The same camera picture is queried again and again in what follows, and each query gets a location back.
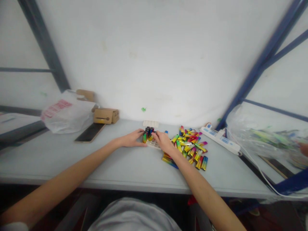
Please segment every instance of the clear plastic bag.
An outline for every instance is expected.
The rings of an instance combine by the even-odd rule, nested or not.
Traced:
[[[42,111],[41,120],[52,133],[57,134],[74,133],[90,126],[95,103],[77,99],[82,97],[75,91],[66,90],[56,103]]]
[[[306,130],[270,131],[261,128],[258,120],[242,105],[236,106],[228,115],[228,139],[244,147],[250,154],[286,159],[294,166],[305,169],[308,167],[308,158],[301,154],[299,141],[307,141]]]

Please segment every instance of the pile of lighters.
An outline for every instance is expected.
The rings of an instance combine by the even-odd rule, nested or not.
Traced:
[[[145,132],[143,133],[142,137],[143,143],[146,143],[147,141],[152,141],[154,139],[154,137],[151,135],[152,132],[156,133],[153,127],[147,127],[145,129]],[[203,148],[203,146],[206,145],[207,142],[199,142],[201,139],[201,134],[201,132],[199,133],[192,128],[186,130],[183,126],[181,126],[179,129],[179,134],[177,134],[171,140],[171,142],[183,154],[185,158],[187,158],[187,156],[189,157],[188,162],[190,164],[196,163],[196,169],[202,169],[205,171],[208,157],[202,156],[202,154],[207,153],[208,151]],[[162,160],[178,169],[176,163],[167,153],[164,153]]]
[[[154,131],[154,128],[146,127],[142,136],[142,143],[147,143],[147,141],[152,141],[154,139],[154,136],[151,135],[152,133],[156,133],[156,131]]]

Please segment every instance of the forearm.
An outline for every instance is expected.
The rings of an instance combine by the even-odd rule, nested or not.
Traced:
[[[118,140],[113,140],[64,170],[4,212],[1,223],[20,221],[32,228],[119,147]]]
[[[179,167],[200,207],[218,231],[245,230],[223,199],[178,150],[172,150],[169,155]]]

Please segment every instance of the white cable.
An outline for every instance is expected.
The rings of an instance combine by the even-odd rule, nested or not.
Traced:
[[[237,141],[237,139],[232,135],[232,133],[230,132],[230,130],[228,129],[230,135],[233,137],[233,139],[238,143],[238,145],[240,145],[240,143]],[[280,196],[283,197],[287,197],[287,198],[294,198],[294,199],[304,199],[304,198],[308,198],[308,194],[302,195],[302,196],[288,196],[288,195],[283,195],[280,194],[279,192],[277,192],[277,190],[271,185],[271,183],[266,179],[266,177],[264,176],[260,166],[257,164],[257,162],[252,158],[252,156],[247,152],[247,150],[241,146],[243,148],[243,150],[246,152],[246,154],[250,157],[250,159],[252,160],[252,162],[257,166],[258,170],[260,171],[261,175],[263,176],[263,178],[265,179],[265,181],[268,183],[268,185],[272,188],[272,190],[277,193]]]

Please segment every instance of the green mark on wall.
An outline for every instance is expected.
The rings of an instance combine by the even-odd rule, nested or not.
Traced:
[[[43,95],[43,96],[45,96],[45,97],[47,97],[47,93],[45,93],[45,92],[42,92],[42,91],[41,91],[40,94]]]

